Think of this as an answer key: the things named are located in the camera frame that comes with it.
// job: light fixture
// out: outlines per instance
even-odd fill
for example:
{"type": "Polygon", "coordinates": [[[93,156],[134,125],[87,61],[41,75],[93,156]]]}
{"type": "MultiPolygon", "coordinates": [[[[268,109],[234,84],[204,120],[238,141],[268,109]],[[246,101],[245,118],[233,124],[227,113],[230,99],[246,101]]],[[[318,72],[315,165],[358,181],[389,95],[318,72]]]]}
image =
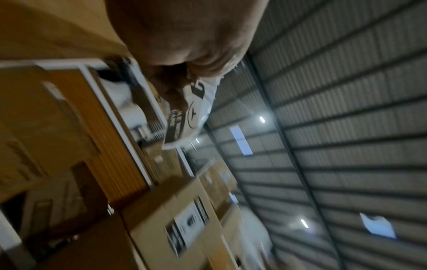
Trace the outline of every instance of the light fixture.
{"type": "Polygon", "coordinates": [[[302,219],[301,222],[304,225],[304,227],[306,227],[308,229],[308,225],[307,225],[306,221],[302,219]]]}

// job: printed label on box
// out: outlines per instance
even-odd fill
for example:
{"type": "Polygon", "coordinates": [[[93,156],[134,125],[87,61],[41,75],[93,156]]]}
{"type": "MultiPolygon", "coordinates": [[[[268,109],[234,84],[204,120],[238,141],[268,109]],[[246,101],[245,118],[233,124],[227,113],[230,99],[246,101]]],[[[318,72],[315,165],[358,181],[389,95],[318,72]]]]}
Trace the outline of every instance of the printed label on box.
{"type": "Polygon", "coordinates": [[[194,243],[208,220],[205,207],[198,197],[165,228],[169,243],[177,257],[194,243]]]}

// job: wooden surface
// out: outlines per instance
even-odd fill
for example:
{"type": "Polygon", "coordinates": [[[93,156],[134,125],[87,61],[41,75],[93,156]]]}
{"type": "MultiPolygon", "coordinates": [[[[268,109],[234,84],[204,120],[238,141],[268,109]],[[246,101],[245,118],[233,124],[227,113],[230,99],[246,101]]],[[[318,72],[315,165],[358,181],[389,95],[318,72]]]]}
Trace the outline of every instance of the wooden surface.
{"type": "Polygon", "coordinates": [[[92,174],[113,207],[120,207],[147,189],[116,128],[78,70],[49,71],[50,80],[84,121],[100,151],[87,161],[92,174]]]}
{"type": "Polygon", "coordinates": [[[99,0],[95,8],[84,8],[88,0],[76,1],[0,0],[0,60],[129,55],[99,0]]]}

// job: orange wooden panel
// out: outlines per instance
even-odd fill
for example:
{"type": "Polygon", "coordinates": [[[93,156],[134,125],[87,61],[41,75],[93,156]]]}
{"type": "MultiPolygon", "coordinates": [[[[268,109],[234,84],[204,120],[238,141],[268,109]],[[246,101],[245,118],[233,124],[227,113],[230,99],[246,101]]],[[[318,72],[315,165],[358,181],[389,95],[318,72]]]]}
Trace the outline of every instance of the orange wooden panel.
{"type": "Polygon", "coordinates": [[[147,184],[135,161],[80,71],[55,70],[49,71],[49,75],[78,111],[100,151],[87,164],[108,201],[117,207],[146,190],[147,184]]]}

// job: metal roof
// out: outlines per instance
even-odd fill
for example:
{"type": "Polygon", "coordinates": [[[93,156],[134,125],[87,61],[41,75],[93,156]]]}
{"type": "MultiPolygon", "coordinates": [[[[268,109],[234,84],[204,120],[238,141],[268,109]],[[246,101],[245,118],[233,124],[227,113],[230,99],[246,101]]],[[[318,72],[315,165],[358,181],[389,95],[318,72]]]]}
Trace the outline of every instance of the metal roof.
{"type": "Polygon", "coordinates": [[[279,257],[308,270],[427,269],[426,33],[427,0],[270,1],[190,155],[224,158],[279,257]],[[360,213],[385,217],[397,239],[370,233],[360,213]],[[310,231],[285,226],[300,216],[310,231]]]}

